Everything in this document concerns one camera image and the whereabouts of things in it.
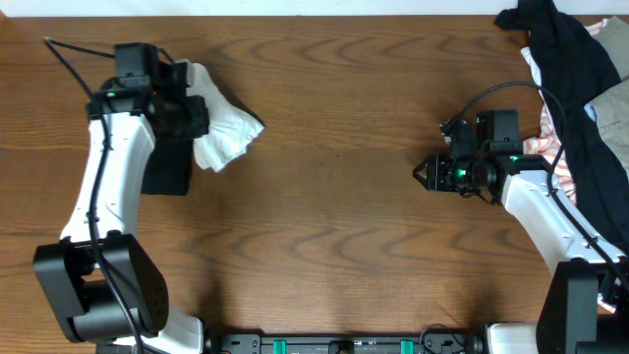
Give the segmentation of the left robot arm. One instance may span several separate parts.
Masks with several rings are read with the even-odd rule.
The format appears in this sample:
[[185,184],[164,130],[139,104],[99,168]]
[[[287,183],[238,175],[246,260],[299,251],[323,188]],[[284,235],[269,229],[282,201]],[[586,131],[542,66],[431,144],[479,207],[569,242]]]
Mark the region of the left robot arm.
[[89,154],[60,239],[36,248],[33,268],[71,342],[100,353],[201,353],[201,320],[170,303],[163,275],[138,240],[143,175],[155,148],[150,121],[188,118],[181,101],[138,88],[97,92],[87,107]]

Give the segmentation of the white shirt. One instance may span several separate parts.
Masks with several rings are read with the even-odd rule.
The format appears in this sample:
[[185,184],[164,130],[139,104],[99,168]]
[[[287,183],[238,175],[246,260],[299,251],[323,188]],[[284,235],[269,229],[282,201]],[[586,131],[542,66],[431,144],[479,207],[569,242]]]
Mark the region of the white shirt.
[[209,117],[208,132],[193,142],[198,167],[219,172],[230,162],[245,154],[248,146],[264,130],[262,123],[250,113],[232,105],[209,72],[200,63],[189,63],[192,84],[187,95],[200,95]]

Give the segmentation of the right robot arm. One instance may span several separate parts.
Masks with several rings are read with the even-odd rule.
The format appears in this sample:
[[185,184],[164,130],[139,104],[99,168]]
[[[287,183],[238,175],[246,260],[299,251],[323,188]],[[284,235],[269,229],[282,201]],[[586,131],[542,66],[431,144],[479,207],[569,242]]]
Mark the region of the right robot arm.
[[491,195],[522,225],[552,280],[534,323],[488,324],[469,353],[625,353],[628,257],[606,241],[536,155],[428,156],[413,176],[427,190]]

